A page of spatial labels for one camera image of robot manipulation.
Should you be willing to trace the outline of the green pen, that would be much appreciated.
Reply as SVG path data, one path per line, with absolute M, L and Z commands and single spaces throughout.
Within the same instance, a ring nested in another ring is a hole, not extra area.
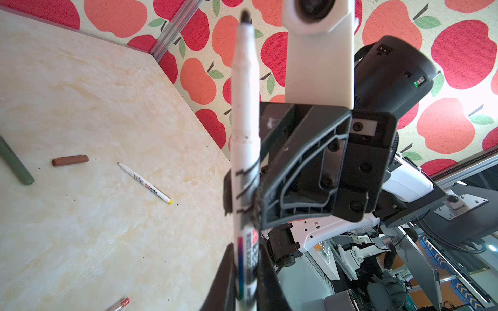
M 31 173 L 11 149 L 3 136 L 1 136 L 1 157 L 23 185 L 32 185 L 34 183 Z

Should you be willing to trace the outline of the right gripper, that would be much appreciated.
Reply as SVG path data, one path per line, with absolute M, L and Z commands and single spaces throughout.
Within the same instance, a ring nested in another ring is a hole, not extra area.
M 386 112 L 260 102 L 261 150 L 268 158 L 254 197 L 254 222 L 336 216 L 358 222 L 377 204 L 398 121 Z M 223 181 L 232 214 L 231 170 Z

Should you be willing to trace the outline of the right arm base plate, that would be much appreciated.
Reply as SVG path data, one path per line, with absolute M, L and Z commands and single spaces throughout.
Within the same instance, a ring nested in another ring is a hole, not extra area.
M 434 213 L 448 221 L 465 215 L 466 213 L 486 205 L 489 202 L 486 198 L 481 198 L 471 194 L 449 195 L 444 200 L 444 205 L 434 211 Z

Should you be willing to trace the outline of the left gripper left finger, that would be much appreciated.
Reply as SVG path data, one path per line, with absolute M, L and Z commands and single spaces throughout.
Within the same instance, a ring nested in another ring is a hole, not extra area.
M 216 276 L 201 311 L 234 311 L 236 309 L 236 266 L 233 244 L 226 247 Z

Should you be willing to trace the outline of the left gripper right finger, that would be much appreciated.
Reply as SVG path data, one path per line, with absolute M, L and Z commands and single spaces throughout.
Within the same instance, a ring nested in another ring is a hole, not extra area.
M 256 298 L 258 311 L 291 311 L 264 242 L 259 243 Z

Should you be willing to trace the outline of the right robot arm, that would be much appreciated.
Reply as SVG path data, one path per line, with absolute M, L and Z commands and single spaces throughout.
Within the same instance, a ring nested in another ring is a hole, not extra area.
M 262 102 L 259 186 L 249 219 L 269 229 L 275 263 L 355 229 L 422 218 L 444 192 L 397 151 L 399 120 L 433 87 L 436 69 L 394 36 L 360 49 L 354 108 Z

